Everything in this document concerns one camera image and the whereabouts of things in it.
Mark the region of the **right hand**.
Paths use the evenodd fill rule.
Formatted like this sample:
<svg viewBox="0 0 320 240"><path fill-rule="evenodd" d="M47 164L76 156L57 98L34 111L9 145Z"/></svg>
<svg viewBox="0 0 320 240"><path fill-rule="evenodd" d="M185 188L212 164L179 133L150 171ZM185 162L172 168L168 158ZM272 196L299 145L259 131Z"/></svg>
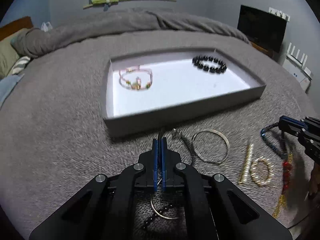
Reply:
<svg viewBox="0 0 320 240"><path fill-rule="evenodd" d="M317 163L314 163L313 169L311 171L311 177L309 181L308 189L308 199L312 200L315 198L317 193L319 193L320 185L320 166Z"/></svg>

